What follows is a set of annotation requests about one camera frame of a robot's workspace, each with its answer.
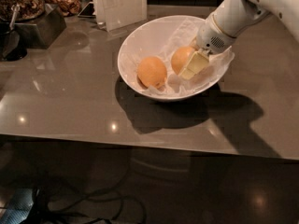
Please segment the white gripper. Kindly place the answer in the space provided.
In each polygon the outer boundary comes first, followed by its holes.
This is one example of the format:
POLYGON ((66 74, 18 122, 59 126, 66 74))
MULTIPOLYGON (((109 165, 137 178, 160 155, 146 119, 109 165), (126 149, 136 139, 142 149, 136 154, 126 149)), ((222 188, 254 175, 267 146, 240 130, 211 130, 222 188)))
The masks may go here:
MULTIPOLYGON (((205 49, 212 54, 223 53, 236 39, 236 23, 228 17, 212 12, 200 25, 197 36, 190 47, 195 50, 205 49)), ((190 80, 209 65, 209 58, 203 51, 195 51, 182 67, 178 76, 190 80)))

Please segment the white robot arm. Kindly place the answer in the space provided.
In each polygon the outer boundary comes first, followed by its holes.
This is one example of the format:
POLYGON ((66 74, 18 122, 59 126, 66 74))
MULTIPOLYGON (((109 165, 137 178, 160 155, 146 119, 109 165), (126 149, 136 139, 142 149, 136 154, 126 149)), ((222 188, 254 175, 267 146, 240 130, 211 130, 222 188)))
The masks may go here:
POLYGON ((299 0, 223 0, 199 26, 192 41, 195 52, 178 75, 189 80, 199 74, 208 66, 210 55, 226 51, 244 30, 269 14, 299 40, 299 0))

